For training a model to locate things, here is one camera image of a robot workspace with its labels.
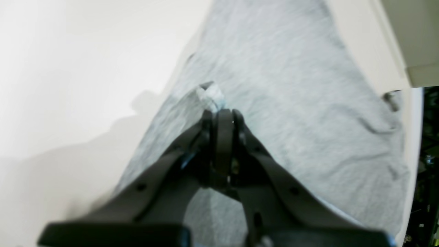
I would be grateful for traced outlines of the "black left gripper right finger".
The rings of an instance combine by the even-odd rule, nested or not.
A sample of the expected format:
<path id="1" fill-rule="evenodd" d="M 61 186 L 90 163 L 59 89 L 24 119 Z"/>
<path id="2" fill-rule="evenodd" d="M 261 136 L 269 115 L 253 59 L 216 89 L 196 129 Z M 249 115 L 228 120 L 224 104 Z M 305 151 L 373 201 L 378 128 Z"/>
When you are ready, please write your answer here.
<path id="1" fill-rule="evenodd" d="M 219 173 L 237 193 L 252 247 L 393 247 L 320 203 L 281 167 L 237 110 L 219 112 Z"/>

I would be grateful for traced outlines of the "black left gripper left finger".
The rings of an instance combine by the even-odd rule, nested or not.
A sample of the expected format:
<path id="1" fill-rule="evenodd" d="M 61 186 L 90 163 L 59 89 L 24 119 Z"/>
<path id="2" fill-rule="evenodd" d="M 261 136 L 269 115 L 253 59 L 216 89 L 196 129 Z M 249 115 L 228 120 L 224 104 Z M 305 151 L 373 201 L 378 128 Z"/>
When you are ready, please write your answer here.
<path id="1" fill-rule="evenodd" d="M 213 120 L 204 111 L 116 197 L 81 218 L 48 224 L 38 246 L 192 247 L 183 219 L 194 194 L 210 182 Z"/>

